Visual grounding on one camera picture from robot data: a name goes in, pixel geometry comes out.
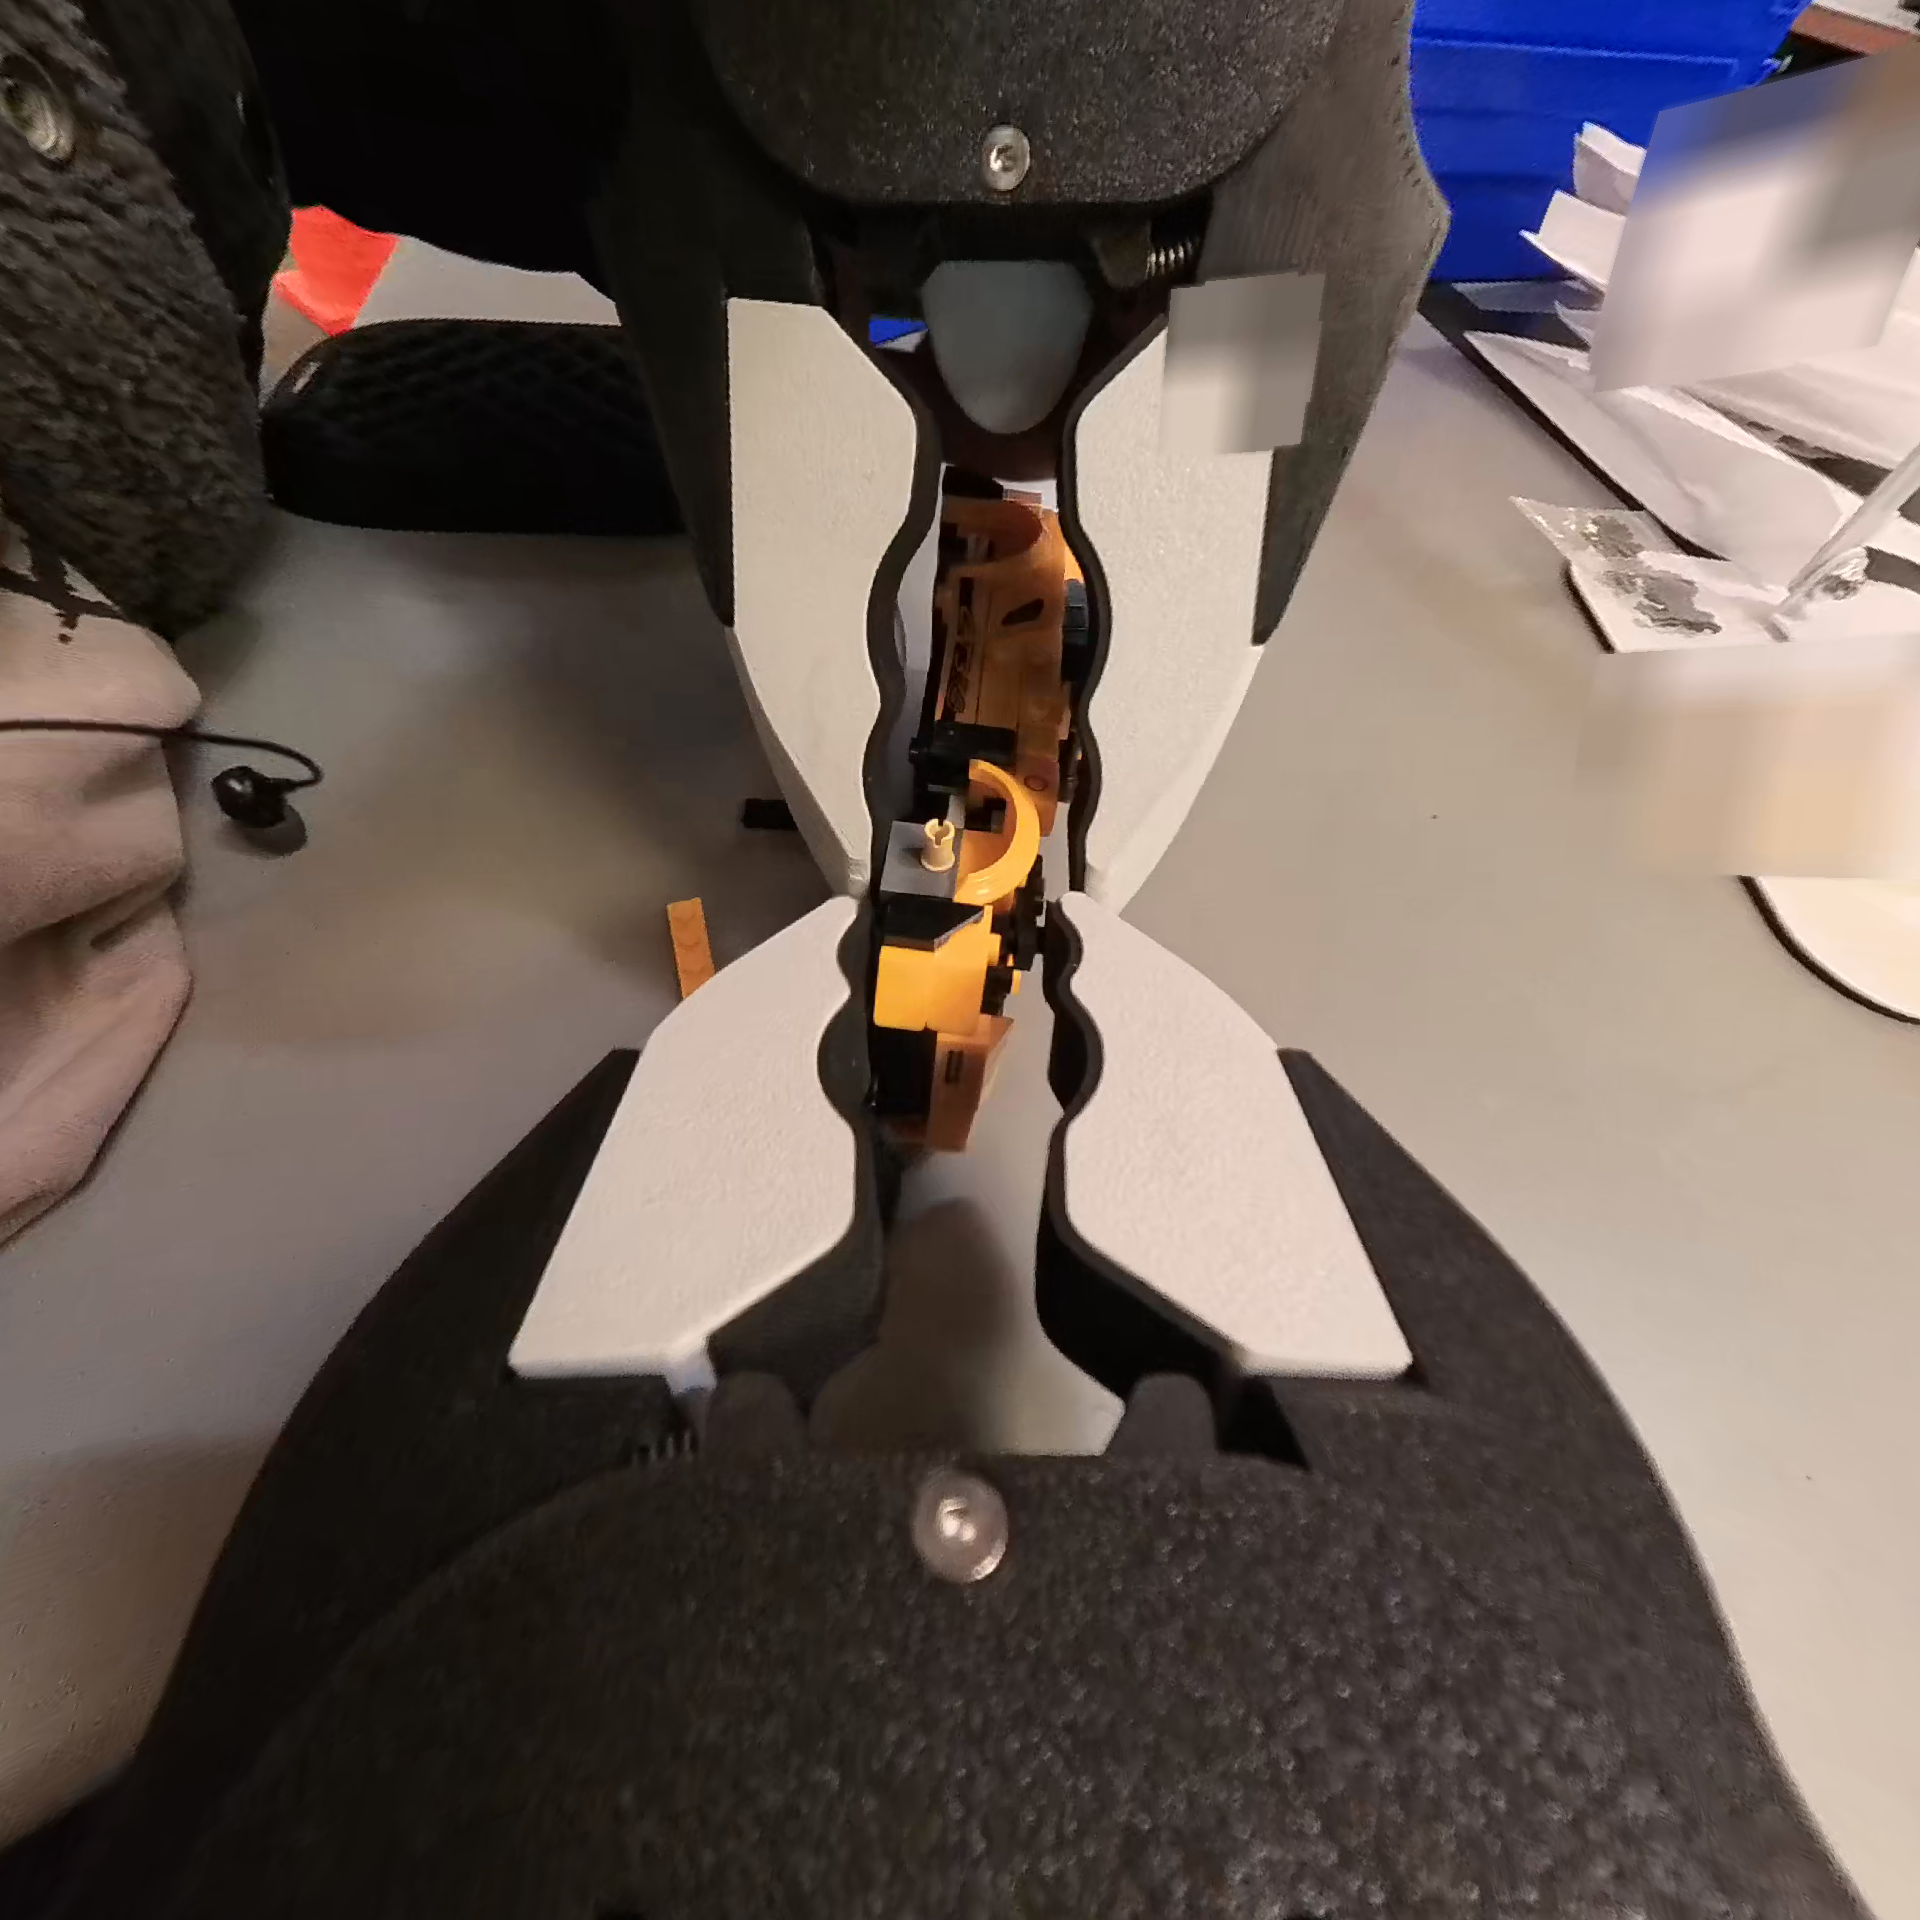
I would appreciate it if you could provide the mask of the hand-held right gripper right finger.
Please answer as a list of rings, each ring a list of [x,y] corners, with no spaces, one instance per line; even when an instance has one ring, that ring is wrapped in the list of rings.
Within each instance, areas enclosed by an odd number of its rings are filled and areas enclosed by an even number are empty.
[[[1283,1044],[1185,956],[1063,894],[1038,1322],[1097,1388],[1395,1378],[1412,1342]]]

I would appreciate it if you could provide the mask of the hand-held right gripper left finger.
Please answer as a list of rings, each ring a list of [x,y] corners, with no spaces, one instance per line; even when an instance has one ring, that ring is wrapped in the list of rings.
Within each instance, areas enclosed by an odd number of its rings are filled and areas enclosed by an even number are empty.
[[[533,1304],[515,1378],[776,1373],[806,1410],[879,1322],[879,1162],[828,898],[681,1001],[610,1113]]]

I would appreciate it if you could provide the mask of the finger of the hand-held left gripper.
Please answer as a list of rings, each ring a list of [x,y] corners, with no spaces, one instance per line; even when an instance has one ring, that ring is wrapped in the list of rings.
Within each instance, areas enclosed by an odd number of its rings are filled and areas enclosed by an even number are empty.
[[[727,299],[735,625],[758,738],[828,894],[866,894],[891,640],[891,544],[911,528],[922,424],[822,306]]]
[[[1076,862],[1103,909],[1120,909],[1163,862],[1260,664],[1272,461],[1166,453],[1163,357],[1166,322],[1083,392],[1063,443],[1063,523],[1097,633],[1088,696],[1097,784],[1076,815]]]

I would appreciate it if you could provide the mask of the orange lego car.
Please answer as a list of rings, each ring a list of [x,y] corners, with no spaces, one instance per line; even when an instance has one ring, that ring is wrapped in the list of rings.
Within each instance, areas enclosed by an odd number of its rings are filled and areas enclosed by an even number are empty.
[[[911,813],[873,879],[873,1114],[968,1149],[1044,931],[1044,842],[1083,778],[1088,575],[1038,491],[949,469],[941,491]]]

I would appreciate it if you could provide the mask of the black mesh fabric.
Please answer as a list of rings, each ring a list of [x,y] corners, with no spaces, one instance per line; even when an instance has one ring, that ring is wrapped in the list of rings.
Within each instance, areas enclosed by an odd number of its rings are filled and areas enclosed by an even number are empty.
[[[650,409],[604,322],[372,322],[260,409],[269,500],[387,536],[681,536]]]

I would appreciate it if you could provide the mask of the clear bag of grey parts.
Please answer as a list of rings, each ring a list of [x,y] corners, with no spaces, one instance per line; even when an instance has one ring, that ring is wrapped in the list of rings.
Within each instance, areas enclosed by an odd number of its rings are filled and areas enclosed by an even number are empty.
[[[1620,505],[1546,505],[1512,500],[1564,558],[1569,585],[1603,650],[1668,650],[1729,640],[1705,584],[1684,575],[1684,550]]]

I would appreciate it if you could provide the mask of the person's black clothing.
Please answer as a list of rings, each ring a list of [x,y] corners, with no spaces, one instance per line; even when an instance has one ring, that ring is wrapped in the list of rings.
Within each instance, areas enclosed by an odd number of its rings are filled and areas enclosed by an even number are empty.
[[[604,288],[587,201],[628,73],[587,0],[236,0],[288,201]]]

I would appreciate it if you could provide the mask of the blue plastic bin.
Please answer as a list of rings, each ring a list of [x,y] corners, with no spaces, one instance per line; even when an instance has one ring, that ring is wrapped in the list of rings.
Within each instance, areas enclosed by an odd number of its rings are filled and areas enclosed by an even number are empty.
[[[1449,205],[1434,279],[1549,279],[1526,229],[1574,187],[1574,133],[1603,121],[1643,150],[1668,106],[1760,85],[1796,15],[1796,0],[1421,0],[1412,106]]]

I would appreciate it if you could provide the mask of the red fabric piece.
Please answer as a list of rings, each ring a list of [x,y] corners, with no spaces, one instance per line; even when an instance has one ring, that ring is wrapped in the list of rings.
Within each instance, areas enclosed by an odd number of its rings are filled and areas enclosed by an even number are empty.
[[[274,299],[294,306],[323,335],[347,335],[384,282],[397,238],[356,229],[330,205],[294,205],[288,256],[274,273]]]

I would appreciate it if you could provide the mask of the white paper bag pile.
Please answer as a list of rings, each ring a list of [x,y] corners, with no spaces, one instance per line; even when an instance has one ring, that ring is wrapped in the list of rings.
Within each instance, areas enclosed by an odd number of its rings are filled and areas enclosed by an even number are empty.
[[[1526,239],[1594,292],[1574,343],[1462,345],[1614,491],[1758,584],[1839,528],[1914,558],[1914,73],[1816,73],[1574,133]],[[1874,523],[1819,461],[1903,469]]]

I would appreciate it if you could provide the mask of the black wired earbud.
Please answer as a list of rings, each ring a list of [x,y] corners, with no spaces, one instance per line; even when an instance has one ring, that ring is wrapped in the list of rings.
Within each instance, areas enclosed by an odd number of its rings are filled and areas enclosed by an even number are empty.
[[[93,736],[93,738],[158,738],[158,746],[210,746],[210,754],[267,754],[294,761],[294,778],[267,778],[250,761],[230,761],[210,778],[210,805],[239,837],[281,837],[294,822],[294,799],[323,790],[323,761],[314,754],[294,754],[281,738],[260,736],[210,736],[200,725],[106,725],[106,714],[8,714],[0,736]]]

